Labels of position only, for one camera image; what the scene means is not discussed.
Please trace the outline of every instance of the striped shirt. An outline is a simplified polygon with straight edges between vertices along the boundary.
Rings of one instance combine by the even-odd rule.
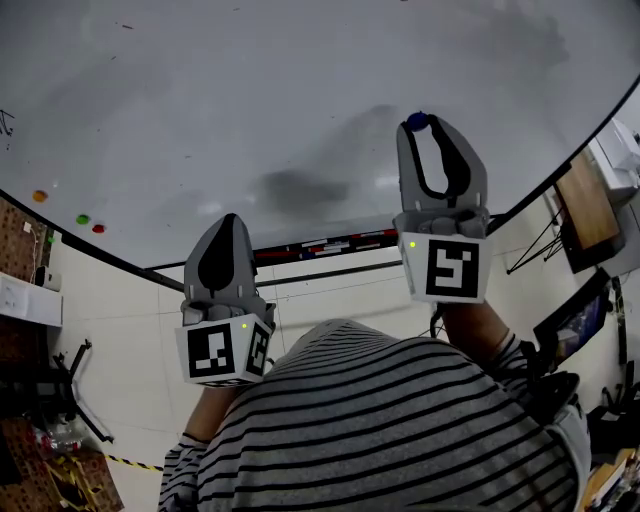
[[[182,436],[159,510],[572,510],[574,465],[505,372],[526,364],[512,334],[480,368],[443,341],[325,322],[211,442]]]

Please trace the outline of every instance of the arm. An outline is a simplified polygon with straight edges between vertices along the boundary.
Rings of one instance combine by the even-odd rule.
[[[185,434],[203,442],[211,441],[237,394],[238,388],[205,388],[191,413]]]
[[[489,304],[447,304],[442,318],[452,345],[483,367],[515,400],[522,405],[530,401],[520,340]]]
[[[444,321],[451,344],[480,366],[491,362],[509,328],[493,308],[482,304],[444,305]]]
[[[178,445],[164,462],[158,509],[177,512],[194,508],[198,501],[198,467],[209,442],[218,431],[238,388],[205,388]]]

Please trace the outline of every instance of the handwriting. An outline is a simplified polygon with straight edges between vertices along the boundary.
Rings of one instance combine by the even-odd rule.
[[[7,126],[7,117],[15,119],[9,112],[0,109],[0,135],[6,134],[9,137],[13,134],[13,128]]]

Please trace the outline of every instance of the orange magnet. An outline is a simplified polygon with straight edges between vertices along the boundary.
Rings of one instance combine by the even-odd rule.
[[[36,203],[44,203],[49,197],[49,194],[44,190],[36,190],[31,197]]]

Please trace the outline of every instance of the person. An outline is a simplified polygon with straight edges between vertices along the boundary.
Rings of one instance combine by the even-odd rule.
[[[487,303],[447,305],[443,321],[449,343],[331,320],[263,382],[205,389],[159,510],[577,508],[579,407],[554,425],[526,412],[528,359]]]

